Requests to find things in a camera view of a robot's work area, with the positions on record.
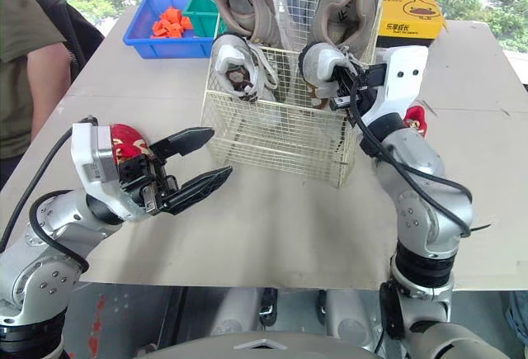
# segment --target black backpack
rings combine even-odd
[[[105,36],[65,0],[36,0],[66,39],[71,56],[71,79],[79,75]]]

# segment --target white wire basket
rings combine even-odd
[[[299,173],[339,187],[354,165],[355,131],[343,112],[313,108],[312,90],[297,67],[318,0],[285,1],[280,24],[292,50],[261,47],[279,75],[278,102],[249,103],[223,92],[210,67],[201,124],[214,128],[208,146],[220,164]],[[270,124],[277,116],[279,122]]]

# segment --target white table surface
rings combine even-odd
[[[76,120],[121,122],[155,141],[200,124],[208,59],[141,59],[115,25],[28,149],[0,194],[2,226],[50,146]],[[430,48],[422,85],[427,139],[450,178],[474,194],[474,225],[460,245],[456,288],[528,289],[528,95],[481,23],[451,21]],[[216,168],[206,148],[169,160],[184,182]],[[80,187],[65,146],[30,199]],[[26,227],[26,210],[12,236]],[[396,244],[392,201],[358,151],[344,187],[234,165],[206,201],[174,217],[124,224],[88,257],[84,281],[186,286],[377,289]]]

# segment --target beige sneaker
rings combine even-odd
[[[229,31],[271,47],[281,44],[273,0],[215,0]]]
[[[319,0],[309,44],[324,41],[348,46],[358,59],[369,44],[380,0]]]

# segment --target white sneaker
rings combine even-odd
[[[272,91],[277,88],[279,77],[258,46],[225,33],[214,41],[211,58],[214,75],[225,92],[250,103],[259,99],[276,102]],[[281,122],[281,114],[273,106],[266,107],[263,113],[255,110],[255,116],[270,126]]]

